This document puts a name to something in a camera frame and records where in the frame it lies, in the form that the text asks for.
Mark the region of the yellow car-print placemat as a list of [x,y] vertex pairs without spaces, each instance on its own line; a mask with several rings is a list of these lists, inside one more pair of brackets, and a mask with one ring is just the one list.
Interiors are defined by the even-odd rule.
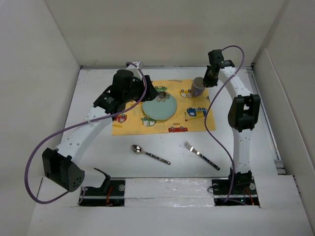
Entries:
[[209,130],[215,130],[212,111],[208,111],[210,99],[205,90],[199,97],[192,97],[192,79],[153,81],[157,91],[169,93],[177,102],[177,110],[167,120],[154,119],[145,114],[142,103],[132,110],[117,116],[112,125],[112,135],[142,135],[205,131],[204,120]]

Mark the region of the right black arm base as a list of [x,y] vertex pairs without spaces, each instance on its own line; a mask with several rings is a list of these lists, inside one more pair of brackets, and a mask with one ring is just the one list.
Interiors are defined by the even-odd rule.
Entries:
[[207,191],[213,194],[215,206],[260,206],[252,172],[234,175],[232,169],[228,178],[212,179]]

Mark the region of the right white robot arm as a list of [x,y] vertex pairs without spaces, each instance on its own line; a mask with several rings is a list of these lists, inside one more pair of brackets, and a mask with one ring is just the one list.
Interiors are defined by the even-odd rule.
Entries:
[[240,68],[236,69],[231,60],[225,60],[222,52],[222,49],[217,49],[208,53],[209,65],[203,86],[213,88],[221,81],[223,85],[219,91],[226,88],[232,99],[227,118],[234,139],[232,164],[227,183],[219,184],[219,187],[228,187],[230,192],[238,194],[252,181],[250,142],[258,122],[261,99],[244,85],[238,76]]

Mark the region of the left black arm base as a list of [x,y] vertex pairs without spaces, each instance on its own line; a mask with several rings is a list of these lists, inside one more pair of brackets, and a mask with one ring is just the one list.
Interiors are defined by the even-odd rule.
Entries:
[[124,207],[125,206],[125,178],[111,178],[104,171],[95,168],[104,176],[99,188],[82,187],[78,205],[81,207]]

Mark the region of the metal fork patterned handle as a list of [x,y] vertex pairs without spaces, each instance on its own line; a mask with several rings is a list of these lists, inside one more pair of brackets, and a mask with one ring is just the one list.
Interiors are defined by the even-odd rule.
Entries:
[[215,168],[217,171],[220,170],[220,167],[217,166],[215,163],[213,163],[211,160],[209,160],[207,157],[205,157],[202,153],[197,151],[191,144],[189,144],[187,141],[184,142],[184,147],[188,149],[190,152],[194,153],[195,155],[201,157],[204,161],[206,161],[208,164],[210,164],[213,168]]

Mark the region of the light green ceramic plate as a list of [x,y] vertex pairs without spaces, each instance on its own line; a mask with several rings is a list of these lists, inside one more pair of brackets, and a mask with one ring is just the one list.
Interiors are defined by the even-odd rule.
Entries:
[[167,120],[176,113],[177,101],[173,95],[160,91],[154,100],[142,104],[142,110],[149,118]]

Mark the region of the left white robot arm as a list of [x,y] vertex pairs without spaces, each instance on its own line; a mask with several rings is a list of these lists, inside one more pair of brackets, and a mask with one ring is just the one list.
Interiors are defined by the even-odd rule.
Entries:
[[42,154],[45,176],[67,192],[86,185],[99,195],[106,194],[110,188],[106,173],[97,170],[88,175],[79,168],[84,153],[106,126],[132,109],[127,103],[152,101],[157,95],[149,75],[142,72],[142,62],[126,63],[126,69],[118,70],[112,84],[95,100],[86,120],[54,149],[45,149]]

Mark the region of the metal spoon patterned handle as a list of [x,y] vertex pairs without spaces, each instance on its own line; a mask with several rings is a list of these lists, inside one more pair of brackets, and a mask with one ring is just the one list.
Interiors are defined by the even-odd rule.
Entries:
[[139,146],[139,145],[132,145],[131,146],[131,150],[133,152],[137,153],[137,154],[143,154],[143,155],[149,156],[149,157],[151,157],[151,158],[153,158],[153,159],[155,159],[155,160],[157,160],[159,162],[162,162],[162,163],[164,163],[166,165],[171,165],[170,161],[165,160],[165,159],[163,159],[161,157],[158,157],[158,156],[156,156],[156,155],[154,155],[152,153],[144,151],[144,149],[141,146]]

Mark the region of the purple ceramic mug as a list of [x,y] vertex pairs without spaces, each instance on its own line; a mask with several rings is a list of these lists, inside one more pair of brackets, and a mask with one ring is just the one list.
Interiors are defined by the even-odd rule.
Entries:
[[196,77],[191,84],[190,93],[192,97],[199,97],[205,90],[203,85],[203,77]]

